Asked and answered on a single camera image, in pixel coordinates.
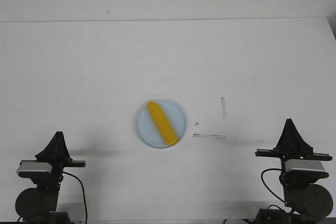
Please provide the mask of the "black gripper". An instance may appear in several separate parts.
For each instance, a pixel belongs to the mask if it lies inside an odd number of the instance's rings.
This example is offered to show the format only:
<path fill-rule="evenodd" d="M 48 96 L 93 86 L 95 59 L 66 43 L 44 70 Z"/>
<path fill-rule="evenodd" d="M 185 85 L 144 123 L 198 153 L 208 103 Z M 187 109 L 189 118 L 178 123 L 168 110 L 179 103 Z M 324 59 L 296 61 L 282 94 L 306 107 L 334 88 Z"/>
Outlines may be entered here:
<path fill-rule="evenodd" d="M 295 150 L 295 153 L 284 154 L 285 149 L 287 148 L 286 137 L 287 129 L 289 129 L 290 123 L 290 133 L 291 133 L 291 142 L 292 148 Z M 305 160 L 315 160 L 315 161 L 331 161 L 331 156 L 325 153 L 313 153 L 313 147 L 306 143 L 301 135 L 299 134 L 297 128 L 295 127 L 292 119 L 286 119 L 285 125 L 283 127 L 280 139 L 273 150 L 268 149 L 257 149 L 255 152 L 257 157 L 274 157 L 284 160 L 289 159 L 305 159 Z"/>
<path fill-rule="evenodd" d="M 68 152 L 65 137 L 62 131 L 57 131 L 55 135 L 52 137 L 47 146 L 38 154 L 35 155 L 38 161 L 47 161 L 51 159 L 58 158 L 58 138 L 60 138 L 60 159 L 62 161 L 69 162 L 53 162 L 51 174 L 53 175 L 52 186 L 54 190 L 59 190 L 60 185 L 64 179 L 64 174 L 76 179 L 81 187 L 83 187 L 82 181 L 75 175 L 64 172 L 65 168 L 84 168 L 86 166 L 85 161 L 73 161 Z"/>

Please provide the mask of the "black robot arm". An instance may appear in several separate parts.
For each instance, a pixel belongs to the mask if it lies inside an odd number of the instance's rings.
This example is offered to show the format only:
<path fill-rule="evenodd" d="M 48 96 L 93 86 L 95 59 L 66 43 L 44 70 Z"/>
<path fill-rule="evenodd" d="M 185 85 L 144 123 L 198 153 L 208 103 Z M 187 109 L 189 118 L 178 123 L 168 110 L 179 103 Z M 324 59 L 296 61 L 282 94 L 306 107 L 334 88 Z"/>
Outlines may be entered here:
<path fill-rule="evenodd" d="M 85 161 L 74 161 L 66 147 L 64 134 L 57 131 L 34 160 L 21 160 L 17 175 L 28 178 L 35 188 L 23 190 L 15 202 L 15 210 L 24 223 L 72 223 L 67 212 L 58 212 L 57 203 L 65 168 L 84 168 Z"/>
<path fill-rule="evenodd" d="M 269 205 L 259 209 L 254 223 L 319 223 L 333 210 L 330 192 L 317 184 L 329 177 L 322 163 L 332 160 L 326 153 L 316 153 L 306 143 L 292 119 L 286 119 L 277 145 L 271 149 L 257 149 L 257 157 L 278 158 L 281 162 L 279 182 L 283 187 L 280 201 L 289 212 Z"/>

